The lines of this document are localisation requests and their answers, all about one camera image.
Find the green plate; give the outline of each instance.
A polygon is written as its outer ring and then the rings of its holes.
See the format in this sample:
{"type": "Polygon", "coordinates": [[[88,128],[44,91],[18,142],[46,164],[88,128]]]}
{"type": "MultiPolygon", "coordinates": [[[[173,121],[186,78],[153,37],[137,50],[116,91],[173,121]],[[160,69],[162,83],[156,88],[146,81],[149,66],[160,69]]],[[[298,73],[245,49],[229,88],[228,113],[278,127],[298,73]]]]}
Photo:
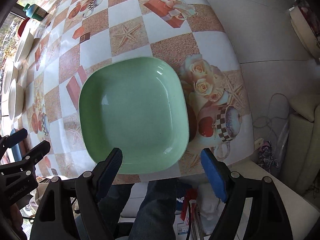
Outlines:
{"type": "Polygon", "coordinates": [[[120,174],[161,171],[186,150],[189,127],[180,80],[164,61],[138,57],[93,73],[79,99],[82,135],[91,158],[123,152],[120,174]]]}

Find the sofa armrest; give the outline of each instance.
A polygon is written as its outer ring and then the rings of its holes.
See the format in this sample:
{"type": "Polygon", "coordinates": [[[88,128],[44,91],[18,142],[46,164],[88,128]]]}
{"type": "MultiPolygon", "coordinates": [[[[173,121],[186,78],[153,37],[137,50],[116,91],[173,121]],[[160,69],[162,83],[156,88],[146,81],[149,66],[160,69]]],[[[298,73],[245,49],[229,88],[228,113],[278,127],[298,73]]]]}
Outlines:
{"type": "Polygon", "coordinates": [[[290,106],[310,122],[315,120],[315,109],[320,104],[320,95],[300,94],[289,100],[290,106]]]}
{"type": "Polygon", "coordinates": [[[304,193],[312,184],[320,170],[320,106],[315,110],[315,122],[308,154],[303,163],[299,178],[295,185],[298,194],[304,193]]]}
{"type": "Polygon", "coordinates": [[[280,180],[296,191],[296,183],[308,155],[314,124],[298,114],[289,116],[287,153],[280,171],[280,180]]]}

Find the jeans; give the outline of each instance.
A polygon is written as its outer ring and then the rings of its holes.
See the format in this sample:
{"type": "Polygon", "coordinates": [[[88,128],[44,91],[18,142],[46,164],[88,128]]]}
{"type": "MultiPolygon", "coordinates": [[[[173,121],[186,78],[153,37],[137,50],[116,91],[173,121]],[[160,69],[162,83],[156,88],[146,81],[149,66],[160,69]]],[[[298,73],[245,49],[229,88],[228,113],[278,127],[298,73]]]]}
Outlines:
{"type": "MultiPolygon", "coordinates": [[[[177,179],[150,181],[145,199],[129,235],[129,240],[174,240],[173,230],[176,208],[177,179]]],[[[98,203],[98,208],[106,226],[113,234],[120,214],[126,205],[133,184],[112,185],[107,196],[98,203]]],[[[81,240],[87,240],[81,216],[76,218],[81,240]]]]}

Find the table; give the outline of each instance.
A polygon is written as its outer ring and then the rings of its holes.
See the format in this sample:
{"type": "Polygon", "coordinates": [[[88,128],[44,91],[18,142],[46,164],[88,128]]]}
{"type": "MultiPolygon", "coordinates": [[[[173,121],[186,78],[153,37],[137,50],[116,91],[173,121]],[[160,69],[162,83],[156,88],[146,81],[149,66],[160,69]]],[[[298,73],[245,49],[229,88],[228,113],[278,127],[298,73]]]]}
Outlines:
{"type": "Polygon", "coordinates": [[[26,26],[35,42],[18,67],[25,102],[12,124],[28,130],[26,148],[42,140],[51,144],[37,175],[65,179],[93,169],[81,135],[81,87],[95,70],[138,56],[158,57],[179,75],[190,141],[168,170],[118,174],[115,183],[203,173],[199,153],[205,147],[226,164],[253,152],[240,65],[207,0],[48,0],[42,7],[49,15],[26,26]]]}

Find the apple print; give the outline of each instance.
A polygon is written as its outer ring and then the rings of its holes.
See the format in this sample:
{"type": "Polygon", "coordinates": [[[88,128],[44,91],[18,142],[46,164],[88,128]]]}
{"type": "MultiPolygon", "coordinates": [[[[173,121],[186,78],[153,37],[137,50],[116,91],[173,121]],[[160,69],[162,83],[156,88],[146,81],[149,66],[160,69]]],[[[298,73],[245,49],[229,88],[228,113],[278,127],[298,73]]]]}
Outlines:
{"type": "Polygon", "coordinates": [[[38,121],[39,130],[42,131],[41,121],[38,121]]]}
{"type": "Polygon", "coordinates": [[[31,125],[33,128],[33,131],[37,134],[38,133],[38,119],[37,119],[36,113],[33,113],[32,117],[31,117],[31,125]]]}
{"type": "Polygon", "coordinates": [[[80,9],[80,12],[83,12],[86,8],[87,8],[87,6],[88,6],[88,4],[91,2],[91,0],[89,0],[89,1],[87,1],[84,5],[82,5],[82,7],[81,7],[81,9],[80,9]]]}
{"type": "Polygon", "coordinates": [[[51,162],[47,156],[44,157],[44,163],[49,169],[51,169],[51,162]]]}
{"type": "Polygon", "coordinates": [[[199,133],[204,137],[211,137],[214,132],[215,125],[211,116],[204,117],[199,122],[199,133]]]}
{"type": "Polygon", "coordinates": [[[74,17],[78,14],[78,12],[80,11],[80,9],[81,9],[81,5],[80,5],[80,4],[77,4],[76,7],[74,7],[73,10],[69,13],[68,18],[69,18],[69,19],[74,18],[74,17]]]}

